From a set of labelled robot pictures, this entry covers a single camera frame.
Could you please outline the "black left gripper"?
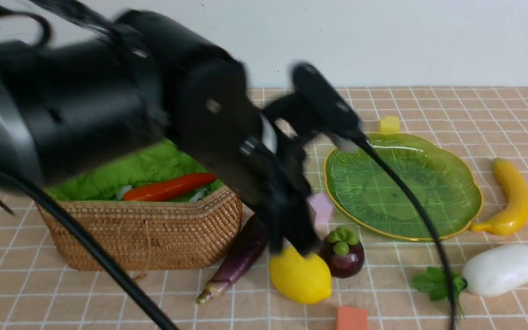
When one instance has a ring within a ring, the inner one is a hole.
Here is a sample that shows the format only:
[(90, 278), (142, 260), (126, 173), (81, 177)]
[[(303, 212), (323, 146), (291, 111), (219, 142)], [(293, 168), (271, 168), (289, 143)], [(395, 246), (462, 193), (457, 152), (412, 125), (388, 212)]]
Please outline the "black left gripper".
[(309, 255), (321, 244), (308, 204), (310, 189), (300, 191), (293, 186), (276, 154), (279, 147), (277, 133), (268, 119), (260, 119), (261, 137), (249, 136), (240, 149), (245, 156), (265, 165), (263, 201), (253, 210), (266, 225), (272, 254), (281, 254), (285, 242), (288, 242), (298, 254)]

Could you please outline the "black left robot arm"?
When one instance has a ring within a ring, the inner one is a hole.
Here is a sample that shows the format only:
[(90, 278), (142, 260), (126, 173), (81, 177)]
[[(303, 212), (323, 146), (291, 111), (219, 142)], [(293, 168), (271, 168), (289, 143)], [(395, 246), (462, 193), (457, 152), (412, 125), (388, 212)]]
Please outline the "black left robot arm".
[(305, 152), (248, 98), (244, 65), (176, 21), (129, 10), (115, 21), (75, 0), (41, 7), (100, 33), (60, 48), (36, 14), (34, 44), (0, 43), (0, 188), (26, 192), (98, 261), (108, 253), (43, 188), (172, 141), (264, 220), (269, 248), (321, 243), (306, 203)]

